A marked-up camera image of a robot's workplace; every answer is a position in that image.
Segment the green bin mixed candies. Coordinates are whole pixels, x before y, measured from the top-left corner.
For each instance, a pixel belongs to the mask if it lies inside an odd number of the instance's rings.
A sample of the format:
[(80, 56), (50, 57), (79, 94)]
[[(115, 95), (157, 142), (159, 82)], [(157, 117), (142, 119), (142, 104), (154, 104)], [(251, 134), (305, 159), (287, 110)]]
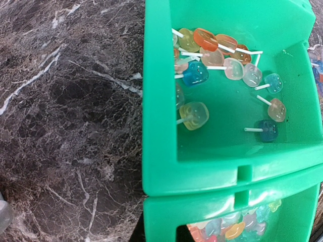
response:
[[(256, 182), (322, 162), (322, 119), (307, 54), (315, 23), (309, 1), (146, 1), (143, 58), (143, 189), (149, 196)], [(209, 120), (176, 123), (173, 29), (203, 28), (260, 50), (259, 69), (277, 73), (276, 95), (212, 70), (183, 87)]]

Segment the green bin colourful candies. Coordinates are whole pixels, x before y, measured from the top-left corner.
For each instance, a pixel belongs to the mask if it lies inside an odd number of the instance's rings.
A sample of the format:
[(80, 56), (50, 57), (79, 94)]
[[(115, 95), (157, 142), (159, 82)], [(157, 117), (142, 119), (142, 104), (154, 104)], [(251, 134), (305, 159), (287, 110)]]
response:
[(238, 188), (148, 198), (147, 241), (308, 241), (322, 166)]

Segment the clear plastic cup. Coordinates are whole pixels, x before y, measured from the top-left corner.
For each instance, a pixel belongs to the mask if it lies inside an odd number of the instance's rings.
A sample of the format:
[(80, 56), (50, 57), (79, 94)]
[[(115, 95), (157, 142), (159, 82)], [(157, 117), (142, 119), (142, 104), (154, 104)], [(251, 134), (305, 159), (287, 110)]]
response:
[(319, 99), (322, 100), (322, 46), (308, 52)]

